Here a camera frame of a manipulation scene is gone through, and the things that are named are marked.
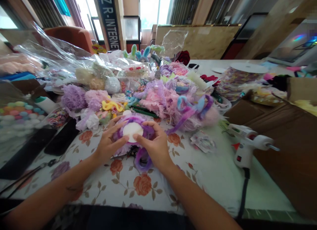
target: orange chair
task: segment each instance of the orange chair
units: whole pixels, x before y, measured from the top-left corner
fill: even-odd
[[[60,26],[51,29],[44,29],[44,32],[51,37],[66,41],[81,49],[94,54],[89,31],[80,27]]]

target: sign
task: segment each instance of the sign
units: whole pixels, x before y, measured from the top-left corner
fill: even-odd
[[[99,10],[107,35],[110,50],[121,49],[119,27],[114,0],[98,0]]]

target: ribbon spool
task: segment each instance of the ribbon spool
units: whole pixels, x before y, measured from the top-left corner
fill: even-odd
[[[242,93],[240,85],[259,80],[267,72],[266,67],[257,64],[233,63],[223,73],[217,92],[229,101],[236,101]]]

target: glue gun nozzle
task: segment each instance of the glue gun nozzle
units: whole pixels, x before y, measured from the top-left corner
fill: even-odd
[[[273,146],[273,145],[271,145],[271,144],[267,144],[267,146],[270,147],[270,148],[272,148],[272,149],[275,150],[275,151],[280,151],[279,148],[277,148],[277,147],[275,147],[275,146]]]

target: yellow fluffy material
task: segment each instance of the yellow fluffy material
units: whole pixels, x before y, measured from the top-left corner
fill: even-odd
[[[313,106],[308,100],[297,100],[294,104],[303,110],[317,116],[317,106]]]

